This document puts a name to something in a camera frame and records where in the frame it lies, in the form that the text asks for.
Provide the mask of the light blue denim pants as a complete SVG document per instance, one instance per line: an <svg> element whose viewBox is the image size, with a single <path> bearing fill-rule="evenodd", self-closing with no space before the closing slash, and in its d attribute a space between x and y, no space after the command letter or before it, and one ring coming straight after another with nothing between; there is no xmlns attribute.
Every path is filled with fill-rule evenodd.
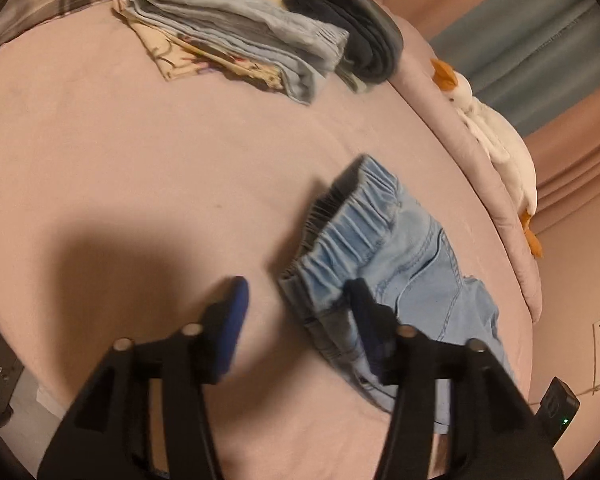
<svg viewBox="0 0 600 480"><path fill-rule="evenodd" d="M325 360L365 400L391 412L396 387L370 370L361 325L344 301L344 285L356 278L400 323L449 344L480 339L511 369L486 286L460 272L441 224L370 155L358 156L314 200L298 254L278 282Z"/></svg>

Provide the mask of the pink bed sheet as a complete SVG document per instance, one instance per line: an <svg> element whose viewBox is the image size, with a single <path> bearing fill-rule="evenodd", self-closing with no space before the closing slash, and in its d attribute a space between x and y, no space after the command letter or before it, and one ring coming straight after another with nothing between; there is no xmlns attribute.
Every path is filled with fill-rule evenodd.
<svg viewBox="0 0 600 480"><path fill-rule="evenodd" d="M388 418L315 351L276 278L309 204L370 154L445 229L500 308L522 390L532 328L486 208L391 84L330 77L303 106L219 73L162 78L108 4L0 49L0 331L69 404L114 340L170 335L227 276L251 301L208 392L230 479L368 479Z"/></svg>

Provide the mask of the pink curtain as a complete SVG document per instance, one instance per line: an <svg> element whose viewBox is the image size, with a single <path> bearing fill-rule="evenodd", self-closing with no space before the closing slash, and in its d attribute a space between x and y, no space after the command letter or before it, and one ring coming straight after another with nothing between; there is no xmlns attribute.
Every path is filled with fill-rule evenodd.
<svg viewBox="0 0 600 480"><path fill-rule="evenodd" d="M440 32L485 1L471 4ZM549 228L600 194L600 88L522 137L538 172L538 230Z"/></svg>

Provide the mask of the white goose plush toy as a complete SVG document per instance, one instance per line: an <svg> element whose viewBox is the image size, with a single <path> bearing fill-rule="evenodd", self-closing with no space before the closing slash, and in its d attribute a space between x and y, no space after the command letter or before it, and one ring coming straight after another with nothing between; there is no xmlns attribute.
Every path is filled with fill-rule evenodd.
<svg viewBox="0 0 600 480"><path fill-rule="evenodd" d="M532 256L542 258L542 245L530 228L538 208L538 189L535 166L527 144L502 114L474 96L469 81L462 74L437 58L430 62L434 68L434 84L452 104L500 175Z"/></svg>

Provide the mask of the teal curtain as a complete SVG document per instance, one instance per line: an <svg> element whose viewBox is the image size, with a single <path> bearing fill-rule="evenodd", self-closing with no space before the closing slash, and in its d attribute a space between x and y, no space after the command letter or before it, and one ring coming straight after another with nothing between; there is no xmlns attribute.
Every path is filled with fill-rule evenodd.
<svg viewBox="0 0 600 480"><path fill-rule="evenodd" d="M596 0L486 0L431 44L522 136L600 88Z"/></svg>

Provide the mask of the pink quilted duvet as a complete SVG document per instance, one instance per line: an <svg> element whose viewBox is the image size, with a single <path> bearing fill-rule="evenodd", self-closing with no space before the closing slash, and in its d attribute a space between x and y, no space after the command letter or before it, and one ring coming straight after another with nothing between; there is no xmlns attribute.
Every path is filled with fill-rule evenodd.
<svg viewBox="0 0 600 480"><path fill-rule="evenodd" d="M507 315L535 322L541 280L518 214L478 141L431 80L430 40L478 0L376 0L406 32L407 47L393 88L437 137L460 176L439 179L439 192L418 195L449 233L463 270L482 278Z"/></svg>

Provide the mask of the folded pale green garment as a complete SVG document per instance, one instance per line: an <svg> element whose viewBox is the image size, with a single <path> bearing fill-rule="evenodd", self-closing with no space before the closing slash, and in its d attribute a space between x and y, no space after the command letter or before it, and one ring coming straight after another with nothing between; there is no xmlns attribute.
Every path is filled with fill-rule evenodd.
<svg viewBox="0 0 600 480"><path fill-rule="evenodd" d="M362 81L349 70L346 64L340 63L335 70L337 76L347 85L347 87L355 94L368 93L376 87L376 84Z"/></svg>

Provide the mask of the cream patterned folded cloth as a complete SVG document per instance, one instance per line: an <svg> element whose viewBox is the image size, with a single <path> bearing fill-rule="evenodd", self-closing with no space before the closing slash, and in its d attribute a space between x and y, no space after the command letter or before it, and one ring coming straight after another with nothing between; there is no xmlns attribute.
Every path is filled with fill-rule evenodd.
<svg viewBox="0 0 600 480"><path fill-rule="evenodd" d="M208 72L221 72L227 78L239 79L264 91L283 92L283 76L274 65L243 58L220 47L196 44L147 25L133 18L127 10L128 0L111 0L112 10L121 16L140 38L149 57L156 63L166 81Z"/></svg>

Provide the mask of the folded dark blue jeans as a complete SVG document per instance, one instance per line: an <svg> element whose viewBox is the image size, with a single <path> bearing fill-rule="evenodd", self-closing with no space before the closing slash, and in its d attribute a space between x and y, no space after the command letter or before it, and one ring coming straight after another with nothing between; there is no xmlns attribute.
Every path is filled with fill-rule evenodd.
<svg viewBox="0 0 600 480"><path fill-rule="evenodd" d="M348 34L340 67L364 84L381 84L398 69L400 28L375 0L285 0L286 7Z"/></svg>

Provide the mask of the folded grey-blue pants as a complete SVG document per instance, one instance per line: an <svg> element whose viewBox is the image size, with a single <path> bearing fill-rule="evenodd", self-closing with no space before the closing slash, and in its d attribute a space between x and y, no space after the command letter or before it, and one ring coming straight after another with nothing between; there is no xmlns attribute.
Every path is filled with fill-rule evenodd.
<svg viewBox="0 0 600 480"><path fill-rule="evenodd" d="M343 58L349 33L273 0L112 0L114 10L204 54L258 64L266 84L309 105Z"/></svg>

